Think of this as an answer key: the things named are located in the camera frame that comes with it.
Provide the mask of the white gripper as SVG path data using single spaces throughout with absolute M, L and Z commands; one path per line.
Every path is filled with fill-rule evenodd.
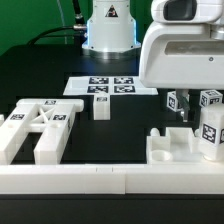
M 150 88 L 177 89 L 183 121 L 186 89 L 224 89 L 224 0 L 153 0 L 139 79 Z

